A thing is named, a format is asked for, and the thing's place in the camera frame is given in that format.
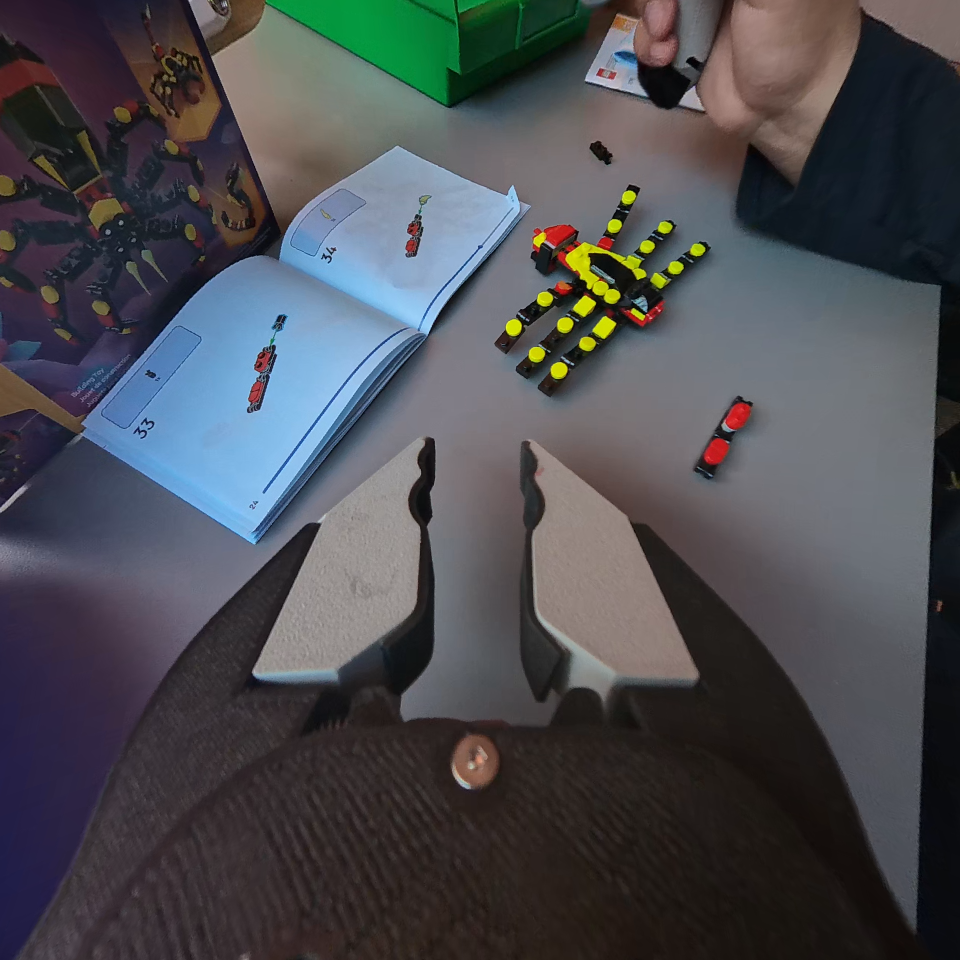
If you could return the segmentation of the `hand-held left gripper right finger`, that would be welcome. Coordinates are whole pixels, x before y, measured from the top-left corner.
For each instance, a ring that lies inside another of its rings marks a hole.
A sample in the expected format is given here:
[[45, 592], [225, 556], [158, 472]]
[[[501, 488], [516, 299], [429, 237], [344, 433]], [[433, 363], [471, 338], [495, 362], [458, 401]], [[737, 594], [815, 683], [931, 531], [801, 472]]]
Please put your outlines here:
[[520, 659], [534, 699], [694, 688], [700, 672], [627, 514], [533, 440], [520, 486]]

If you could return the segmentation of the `wooden display board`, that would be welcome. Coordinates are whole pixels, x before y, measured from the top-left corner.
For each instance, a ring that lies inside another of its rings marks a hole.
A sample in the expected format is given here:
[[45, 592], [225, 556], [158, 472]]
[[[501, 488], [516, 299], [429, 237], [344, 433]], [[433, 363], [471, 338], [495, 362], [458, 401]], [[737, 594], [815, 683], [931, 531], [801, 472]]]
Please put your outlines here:
[[265, 1], [189, 1], [188, 4], [212, 54], [254, 30], [266, 8]]

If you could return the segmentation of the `red black lego piece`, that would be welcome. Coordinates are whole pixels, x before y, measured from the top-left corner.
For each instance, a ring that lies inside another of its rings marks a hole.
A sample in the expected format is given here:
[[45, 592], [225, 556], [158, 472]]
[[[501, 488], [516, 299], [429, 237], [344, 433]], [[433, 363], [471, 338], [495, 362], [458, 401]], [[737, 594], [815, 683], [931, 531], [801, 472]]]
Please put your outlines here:
[[733, 398], [712, 431], [693, 471], [706, 479], [714, 479], [730, 453], [733, 440], [750, 420], [753, 403], [741, 395]]

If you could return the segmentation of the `person's right hand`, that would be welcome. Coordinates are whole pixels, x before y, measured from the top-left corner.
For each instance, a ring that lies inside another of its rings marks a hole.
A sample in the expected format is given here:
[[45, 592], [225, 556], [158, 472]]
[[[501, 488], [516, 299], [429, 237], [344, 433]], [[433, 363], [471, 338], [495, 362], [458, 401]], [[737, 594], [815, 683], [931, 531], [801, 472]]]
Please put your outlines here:
[[697, 84], [706, 116], [797, 186], [861, 25], [857, 1], [726, 2]]

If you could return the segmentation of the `person's right forearm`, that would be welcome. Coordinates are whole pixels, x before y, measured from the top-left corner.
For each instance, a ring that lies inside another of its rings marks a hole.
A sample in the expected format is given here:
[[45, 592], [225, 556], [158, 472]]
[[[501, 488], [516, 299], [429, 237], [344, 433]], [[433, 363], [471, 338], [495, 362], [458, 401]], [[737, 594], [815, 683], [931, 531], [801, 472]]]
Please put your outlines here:
[[958, 72], [863, 14], [856, 54], [798, 184], [750, 148], [736, 213], [815, 254], [958, 288]]

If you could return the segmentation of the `black yellow lego spider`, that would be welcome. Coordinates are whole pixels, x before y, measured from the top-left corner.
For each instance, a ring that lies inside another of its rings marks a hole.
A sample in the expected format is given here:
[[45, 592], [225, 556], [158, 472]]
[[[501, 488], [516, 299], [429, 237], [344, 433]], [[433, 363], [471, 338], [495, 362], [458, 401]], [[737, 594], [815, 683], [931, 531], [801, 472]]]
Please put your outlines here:
[[615, 244], [641, 188], [630, 183], [596, 243], [581, 240], [579, 230], [558, 223], [534, 232], [531, 259], [535, 270], [550, 276], [568, 273], [517, 310], [506, 322], [495, 346], [509, 354], [525, 331], [551, 310], [568, 305], [554, 327], [518, 361], [515, 372], [524, 379], [542, 373], [538, 390], [552, 397], [570, 376], [613, 342], [620, 330], [641, 330], [665, 309], [664, 292], [693, 269], [711, 251], [707, 242], [694, 243], [662, 270], [648, 270], [646, 260], [676, 230], [676, 222], [662, 220], [627, 254]]

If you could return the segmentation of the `green plastic bin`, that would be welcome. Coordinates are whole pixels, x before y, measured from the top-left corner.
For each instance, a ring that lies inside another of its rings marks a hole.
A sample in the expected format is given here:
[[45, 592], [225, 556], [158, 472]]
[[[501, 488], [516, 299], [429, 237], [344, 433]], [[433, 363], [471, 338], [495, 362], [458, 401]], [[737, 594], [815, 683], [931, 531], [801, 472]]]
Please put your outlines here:
[[431, 99], [451, 107], [581, 38], [578, 1], [270, 1]]

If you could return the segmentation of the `open instruction booklet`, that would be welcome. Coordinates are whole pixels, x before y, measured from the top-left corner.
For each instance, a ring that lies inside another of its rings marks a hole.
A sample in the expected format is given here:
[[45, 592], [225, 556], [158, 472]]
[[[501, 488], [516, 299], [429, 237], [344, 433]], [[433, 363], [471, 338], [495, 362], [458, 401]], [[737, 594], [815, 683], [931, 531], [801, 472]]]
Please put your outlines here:
[[529, 210], [394, 147], [206, 282], [83, 438], [258, 542]]

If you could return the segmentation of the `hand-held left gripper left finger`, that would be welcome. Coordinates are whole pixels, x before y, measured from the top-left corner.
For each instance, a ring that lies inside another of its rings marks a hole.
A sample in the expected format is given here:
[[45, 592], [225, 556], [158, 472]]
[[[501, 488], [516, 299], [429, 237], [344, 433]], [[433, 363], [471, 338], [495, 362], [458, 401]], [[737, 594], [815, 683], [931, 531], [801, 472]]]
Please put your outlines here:
[[417, 438], [329, 510], [252, 669], [259, 682], [402, 695], [434, 648], [433, 438]]

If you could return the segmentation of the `white paper leaflet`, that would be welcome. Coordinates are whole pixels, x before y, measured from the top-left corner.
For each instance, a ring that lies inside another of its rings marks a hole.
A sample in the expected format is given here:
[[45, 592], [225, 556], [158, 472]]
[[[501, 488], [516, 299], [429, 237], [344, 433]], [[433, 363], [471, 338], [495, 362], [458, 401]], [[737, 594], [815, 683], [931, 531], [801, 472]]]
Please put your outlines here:
[[[618, 12], [613, 18], [599, 52], [585, 75], [588, 83], [647, 99], [639, 83], [639, 62], [634, 50], [634, 37], [640, 20], [624, 12]], [[704, 111], [696, 89], [684, 98], [679, 107], [700, 113]]]

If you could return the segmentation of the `lego set box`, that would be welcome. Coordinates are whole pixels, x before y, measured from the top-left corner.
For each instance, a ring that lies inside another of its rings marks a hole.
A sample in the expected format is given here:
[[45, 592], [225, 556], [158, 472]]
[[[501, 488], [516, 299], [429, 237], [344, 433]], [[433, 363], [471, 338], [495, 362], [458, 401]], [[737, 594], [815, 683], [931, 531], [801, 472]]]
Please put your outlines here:
[[228, 2], [1, 3], [1, 502], [279, 229], [202, 27]]

